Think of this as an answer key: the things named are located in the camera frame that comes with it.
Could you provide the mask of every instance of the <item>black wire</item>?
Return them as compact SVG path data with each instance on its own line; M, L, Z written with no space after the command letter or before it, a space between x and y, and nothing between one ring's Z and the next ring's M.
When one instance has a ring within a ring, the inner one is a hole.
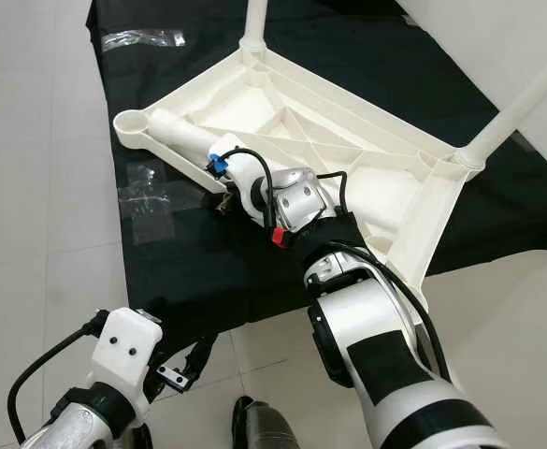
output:
M18 444L22 444L26 440L26 436L23 433L22 423L20 422L20 417L18 416L18 411L16 408L16 399L18 397L18 393L20 392L20 388L22 388L23 383L26 382L28 378L32 376L32 374L34 374L45 363L61 353L63 349L87 334L87 329L81 328L57 345L50 348L38 360L33 362L32 365L30 365L20 375L20 377L16 379L16 381L13 383L13 386L11 386L9 394L7 395L7 415L9 416L9 423L11 424L11 428L13 428L13 433L15 433L15 438L18 440Z
M429 336L431 347L433 348L433 353L435 354L435 358L438 362L439 375L446 381L451 382L452 378L450 376L450 371L448 370L448 364L445 359L445 354L443 353L443 349L441 348L439 336L435 329L435 326L433 326L431 317L426 312L423 304L421 304L416 295L412 293L408 286L404 284L402 280L391 269L382 264L381 261L377 257L375 257L375 254L373 254L368 248L368 253L365 253L357 248L354 248L351 245L347 245L339 241L330 241L327 243L327 245L366 260L368 263L378 269L385 277L387 277L397 287L397 289L402 292L402 294L404 294L404 296L408 299L410 304L412 304L412 307L416 310L416 312L421 317L421 320L423 321L426 333Z
M227 159L229 156L233 156L234 154L249 154L250 156L255 157L258 162L260 162L261 166L263 166L263 170L265 171L265 178L266 178L266 210L267 214L264 217L265 222L265 228L271 230L277 225L277 217L275 213L275 203L273 202L273 179L271 178L271 170L269 169L269 166L266 164L265 159L258 153L253 150L249 150L248 148L238 148L236 147L234 150L231 150L229 152L226 152L225 154L220 156L220 159L223 161Z
M334 171L333 173L324 173L323 175L317 175L317 178L324 180L326 178L335 178L341 176L341 183L339 184L339 206L341 211L348 213L348 206L346 206L346 184L348 183L348 174L345 171Z

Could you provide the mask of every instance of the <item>white tube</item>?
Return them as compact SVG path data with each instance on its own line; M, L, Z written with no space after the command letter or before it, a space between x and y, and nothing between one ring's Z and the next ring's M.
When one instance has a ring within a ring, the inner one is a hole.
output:
M148 131L161 143L175 146L180 154L199 166L207 163L209 148L219 139L209 131L164 109L156 109L151 114Z
M482 170L487 157L521 125L546 96L547 66L467 146L456 152L456 161L472 169Z
M248 0L246 28L240 45L248 50L262 51L265 48L265 19L267 0Z

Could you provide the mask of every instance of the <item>robotic arm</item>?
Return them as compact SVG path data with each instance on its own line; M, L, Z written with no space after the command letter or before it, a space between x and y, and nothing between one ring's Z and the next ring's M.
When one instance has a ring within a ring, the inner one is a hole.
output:
M317 348L329 377L355 388L373 447L507 447L451 383L435 329L416 296L368 251L346 206L345 173L317 176L307 167L271 172L235 136L206 136L188 123L183 128L185 147L199 150L193 158L232 182L248 215L303 261ZM337 202L320 182L336 176ZM418 319L424 332L415 325ZM163 363L172 354L160 349L166 333L160 324L145 312L111 312L94 350L91 387L70 390L22 447L111 447L126 429L141 428L163 384L187 390L206 364L209 345L197 368L169 369ZM433 346L437 372L420 350L421 333Z

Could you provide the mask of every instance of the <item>black cloth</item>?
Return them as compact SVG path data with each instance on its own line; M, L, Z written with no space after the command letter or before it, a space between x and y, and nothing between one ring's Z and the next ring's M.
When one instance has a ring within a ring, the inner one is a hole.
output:
M353 10L337 3L341 10L332 0L269 2L267 45L454 145L469 142L496 114L425 31L387 8L376 15L370 2L356 1ZM358 9L363 3L366 14ZM145 108L234 51L245 7L245 0L94 0L88 26L109 118ZM179 29L186 45L101 51L101 36L141 28ZM114 134L111 140L117 185L125 189L130 165L155 156L125 149ZM170 167L165 178L191 185ZM166 314L180 347L308 302L299 264L243 217L221 217L205 204L174 210L171 218L173 238L138 244L132 220L123 215L122 246L131 306ZM547 249L547 163L509 139L466 185L429 273L538 248Z

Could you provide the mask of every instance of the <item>blue clip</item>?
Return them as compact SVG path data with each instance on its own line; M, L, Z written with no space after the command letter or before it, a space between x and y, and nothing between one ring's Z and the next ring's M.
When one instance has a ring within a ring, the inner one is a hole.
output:
M218 154L209 154L212 161L212 167L216 174L222 175L227 170L227 163L222 161Z

